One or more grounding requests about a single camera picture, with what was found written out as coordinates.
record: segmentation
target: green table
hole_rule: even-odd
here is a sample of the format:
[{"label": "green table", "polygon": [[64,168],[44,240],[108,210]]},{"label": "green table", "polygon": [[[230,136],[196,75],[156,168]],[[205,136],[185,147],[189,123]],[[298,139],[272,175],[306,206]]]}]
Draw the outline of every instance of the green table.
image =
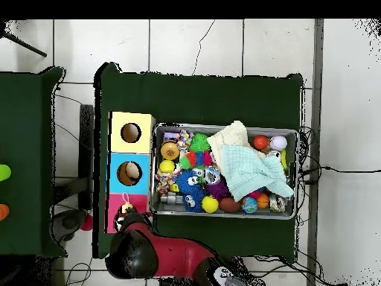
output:
[{"label": "green table", "polygon": [[12,170],[0,182],[0,203],[10,207],[9,216],[0,221],[0,255],[65,255],[50,235],[51,105],[62,75],[58,67],[41,74],[0,73],[0,164]]},{"label": "green table", "polygon": [[[105,63],[95,75],[95,143],[93,256],[109,253],[112,234],[103,232],[106,187],[106,143],[109,111],[149,113],[157,122],[227,125],[241,120],[247,127],[299,129],[301,75],[273,77],[203,77],[155,73],[120,73]],[[221,255],[282,255],[294,258],[295,220],[184,217],[157,215],[157,233],[191,238]]]}]

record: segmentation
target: orange ball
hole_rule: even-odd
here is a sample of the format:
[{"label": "orange ball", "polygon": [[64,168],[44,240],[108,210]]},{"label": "orange ball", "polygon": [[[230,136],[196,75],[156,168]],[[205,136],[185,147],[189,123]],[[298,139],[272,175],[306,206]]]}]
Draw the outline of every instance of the orange ball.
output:
[{"label": "orange ball", "polygon": [[265,209],[269,207],[269,197],[264,193],[261,193],[259,197],[257,197],[257,204],[259,209]]},{"label": "orange ball", "polygon": [[0,204],[0,221],[9,215],[9,207],[5,204]]},{"label": "orange ball", "polygon": [[254,147],[258,150],[262,150],[267,147],[269,140],[264,135],[258,135],[254,137]]}]

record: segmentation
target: green spiky ball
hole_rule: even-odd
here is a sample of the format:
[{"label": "green spiky ball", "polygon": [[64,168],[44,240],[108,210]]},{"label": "green spiky ball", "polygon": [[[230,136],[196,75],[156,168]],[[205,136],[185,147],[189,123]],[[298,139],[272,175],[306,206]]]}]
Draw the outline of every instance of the green spiky ball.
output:
[{"label": "green spiky ball", "polygon": [[194,134],[189,150],[194,150],[197,153],[199,151],[210,150],[211,146],[209,145],[207,138],[208,137],[203,133]]}]

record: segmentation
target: metal tray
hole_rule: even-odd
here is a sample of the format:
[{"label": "metal tray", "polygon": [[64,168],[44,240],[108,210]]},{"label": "metal tray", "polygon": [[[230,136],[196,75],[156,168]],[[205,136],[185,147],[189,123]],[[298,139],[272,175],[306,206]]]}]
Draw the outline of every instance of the metal tray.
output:
[{"label": "metal tray", "polygon": [[162,157],[160,154],[160,147],[163,142],[164,132],[179,133],[181,130],[187,130],[192,133],[205,133],[212,136],[225,126],[216,125],[196,125],[196,124],[165,124],[158,123],[153,128],[153,152],[152,152],[152,174],[151,174],[151,187],[150,187],[150,208],[153,214],[158,215],[183,215],[183,216],[208,216],[208,217],[238,217],[238,218],[261,218],[261,219],[278,219],[288,220],[295,216],[298,205],[298,152],[299,152],[299,134],[296,130],[281,130],[272,128],[256,128],[247,127],[249,143],[252,144],[253,138],[256,135],[265,135],[272,137],[275,135],[285,136],[287,139],[286,147],[286,163],[289,166],[288,174],[289,185],[294,189],[294,197],[291,197],[286,202],[285,212],[275,213],[269,209],[258,209],[252,214],[246,214],[242,209],[235,213],[223,212],[217,209],[214,213],[209,214],[206,212],[193,213],[188,212],[182,204],[167,204],[160,201],[160,194],[156,191],[158,181],[155,179]]}]

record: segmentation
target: light blue cloth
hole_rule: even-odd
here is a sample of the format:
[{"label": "light blue cloth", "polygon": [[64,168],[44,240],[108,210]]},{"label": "light blue cloth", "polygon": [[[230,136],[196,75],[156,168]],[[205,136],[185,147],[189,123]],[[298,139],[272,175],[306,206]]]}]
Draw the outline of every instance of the light blue cloth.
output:
[{"label": "light blue cloth", "polygon": [[282,197],[291,197],[282,164],[276,156],[259,158],[250,148],[222,146],[224,174],[229,191],[236,202],[263,186]]}]

